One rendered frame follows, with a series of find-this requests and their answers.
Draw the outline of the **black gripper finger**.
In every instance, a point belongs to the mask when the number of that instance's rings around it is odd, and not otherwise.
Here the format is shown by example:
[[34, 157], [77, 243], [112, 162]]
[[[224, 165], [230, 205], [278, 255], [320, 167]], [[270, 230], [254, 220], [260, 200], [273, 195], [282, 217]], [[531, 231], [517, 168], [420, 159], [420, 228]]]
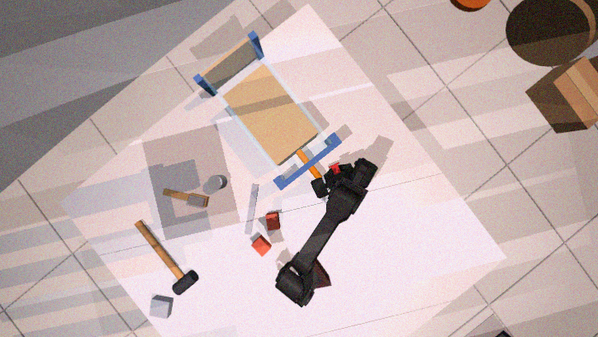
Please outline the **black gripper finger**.
[[330, 168], [330, 170], [326, 174], [324, 174], [324, 178], [326, 179], [326, 178], [328, 178], [330, 176], [334, 176], [332, 168]]
[[345, 168], [352, 166], [352, 164], [338, 164], [340, 172], [345, 171]]

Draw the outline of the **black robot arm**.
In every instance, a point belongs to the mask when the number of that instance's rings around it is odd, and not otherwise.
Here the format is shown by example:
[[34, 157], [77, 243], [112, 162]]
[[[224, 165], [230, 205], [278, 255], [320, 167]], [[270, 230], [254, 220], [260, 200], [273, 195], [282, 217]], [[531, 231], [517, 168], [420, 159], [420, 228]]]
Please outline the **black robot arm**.
[[[306, 306], [319, 283], [323, 282], [313, 269], [314, 262], [338, 225], [347, 221], [358, 210], [368, 193], [365, 188], [369, 186], [377, 170], [377, 165], [359, 158], [349, 179], [343, 176], [337, 180], [328, 194], [326, 213], [320, 223], [301, 251], [279, 270], [275, 287], [298, 306]], [[294, 273], [290, 269], [291, 266], [301, 275]]]

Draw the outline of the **wooden-handled mallet with black head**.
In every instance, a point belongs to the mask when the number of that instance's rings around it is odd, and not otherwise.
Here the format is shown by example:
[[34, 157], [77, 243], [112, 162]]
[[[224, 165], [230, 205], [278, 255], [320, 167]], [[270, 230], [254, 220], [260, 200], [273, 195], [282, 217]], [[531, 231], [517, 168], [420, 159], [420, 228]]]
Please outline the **wooden-handled mallet with black head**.
[[134, 226], [144, 236], [147, 242], [154, 248], [160, 258], [166, 263], [166, 266], [173, 273], [178, 281], [173, 285], [173, 291], [177, 295], [181, 295], [188, 290], [195, 282], [199, 280], [199, 275], [195, 270], [190, 270], [185, 275], [178, 267], [178, 265], [168, 256], [155, 237], [151, 234], [148, 228], [142, 221], [137, 221]]

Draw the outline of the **grey cylinder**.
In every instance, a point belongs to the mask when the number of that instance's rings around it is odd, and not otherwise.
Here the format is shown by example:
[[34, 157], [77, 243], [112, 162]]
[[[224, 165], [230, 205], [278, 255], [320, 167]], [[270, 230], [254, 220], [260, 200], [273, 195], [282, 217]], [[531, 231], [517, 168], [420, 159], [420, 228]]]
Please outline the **grey cylinder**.
[[224, 188], [227, 184], [227, 179], [224, 175], [212, 175], [208, 179], [208, 186], [211, 190]]

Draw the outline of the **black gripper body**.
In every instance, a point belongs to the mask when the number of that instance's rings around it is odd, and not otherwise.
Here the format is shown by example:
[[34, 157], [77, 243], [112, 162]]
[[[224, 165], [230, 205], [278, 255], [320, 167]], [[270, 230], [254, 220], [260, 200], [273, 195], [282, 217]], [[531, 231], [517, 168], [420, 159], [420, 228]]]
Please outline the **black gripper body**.
[[316, 196], [318, 198], [322, 198], [325, 196], [328, 196], [328, 190], [327, 188], [331, 188], [335, 185], [335, 183], [337, 182], [337, 180], [340, 180], [343, 176], [346, 177], [347, 179], [349, 179], [349, 175], [352, 173], [354, 167], [349, 166], [347, 168], [345, 168], [345, 171], [341, 172], [341, 173], [337, 173], [334, 176], [330, 176], [328, 178], [326, 178], [326, 183], [324, 183], [322, 178], [317, 178], [311, 181], [311, 186], [313, 187], [313, 190], [316, 194]]

